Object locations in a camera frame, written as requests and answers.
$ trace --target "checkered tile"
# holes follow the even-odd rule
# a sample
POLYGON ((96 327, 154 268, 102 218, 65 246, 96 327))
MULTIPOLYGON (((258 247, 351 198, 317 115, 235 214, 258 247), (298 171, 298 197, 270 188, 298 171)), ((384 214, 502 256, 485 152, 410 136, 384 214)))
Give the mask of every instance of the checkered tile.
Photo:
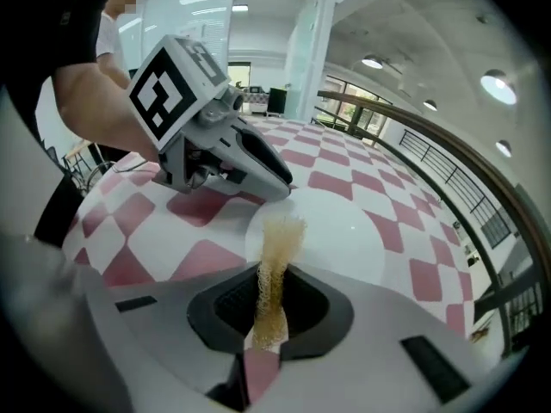
MULTIPOLYGON (((373 220, 387 251, 383 286, 470 333, 467 260, 434 191, 396 157, 343 133, 273 118, 251 123, 288 162, 294 187, 340 194, 373 220)), ((117 169, 140 160, 130 154, 117 169)), ((89 263, 110 286, 186 280, 245 261, 245 233, 261 200, 217 179, 179 194, 151 182, 156 164, 140 168, 110 170, 85 198, 65 240, 70 258, 89 263)))

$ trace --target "sponge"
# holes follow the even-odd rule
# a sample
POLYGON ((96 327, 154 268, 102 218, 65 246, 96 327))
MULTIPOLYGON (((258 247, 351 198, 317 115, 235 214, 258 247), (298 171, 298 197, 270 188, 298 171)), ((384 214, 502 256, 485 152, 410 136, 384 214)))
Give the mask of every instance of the sponge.
POLYGON ((252 345, 270 349, 287 335, 283 311, 283 275, 299 253, 306 222, 294 217, 269 217, 264 221, 263 251, 258 266, 258 300, 252 345))

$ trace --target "white shirt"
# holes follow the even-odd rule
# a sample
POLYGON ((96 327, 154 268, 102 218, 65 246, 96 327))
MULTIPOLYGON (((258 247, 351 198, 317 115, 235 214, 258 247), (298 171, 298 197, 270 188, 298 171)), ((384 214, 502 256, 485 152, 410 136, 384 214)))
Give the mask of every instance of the white shirt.
POLYGON ((119 37, 119 29, 115 20, 113 20, 105 12, 102 12, 100 20, 100 31, 97 35, 96 56, 99 58, 104 53, 112 53, 115 63, 122 71, 128 75, 127 65, 124 61, 122 53, 121 38, 119 37))

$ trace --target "round ceiling light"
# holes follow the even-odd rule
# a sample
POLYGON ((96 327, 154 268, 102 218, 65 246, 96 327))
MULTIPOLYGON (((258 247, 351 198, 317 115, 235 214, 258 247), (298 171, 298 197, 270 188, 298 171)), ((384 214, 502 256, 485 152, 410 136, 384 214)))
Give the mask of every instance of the round ceiling light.
POLYGON ((510 106, 517 103, 517 94, 504 72, 496 69, 488 71, 480 79, 480 84, 498 101, 510 106))
POLYGON ((362 63, 374 69, 382 69, 382 62, 375 55, 366 55, 362 63))
POLYGON ((436 112, 438 109, 436 108, 436 103, 432 100, 427 100, 423 103, 423 105, 427 108, 429 108, 430 110, 432 110, 433 112, 436 112))
POLYGON ((504 156, 511 157, 511 144, 509 144, 506 140, 501 139, 500 141, 496 142, 496 147, 498 147, 498 150, 501 151, 504 156))

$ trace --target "wooden handrail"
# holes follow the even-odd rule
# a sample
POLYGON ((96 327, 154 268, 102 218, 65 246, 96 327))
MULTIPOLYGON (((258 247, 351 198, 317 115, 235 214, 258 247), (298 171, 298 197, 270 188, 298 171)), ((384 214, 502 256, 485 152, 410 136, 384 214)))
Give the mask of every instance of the wooden handrail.
POLYGON ((397 108, 382 102, 371 101, 359 96, 320 90, 318 96, 347 102, 355 106, 372 110, 383 114, 393 120, 410 127, 441 145, 450 154, 454 155, 462 163, 473 171, 479 179, 492 191, 496 199, 504 207, 517 226, 523 240, 532 256, 534 266, 541 271, 541 278, 551 283, 551 249, 549 245, 549 231, 543 218, 538 215, 534 206, 530 207, 526 200, 519 194, 519 188, 513 187, 509 181, 473 147, 458 139, 454 134, 444 128, 426 120, 418 114, 413 114, 402 108, 397 108))

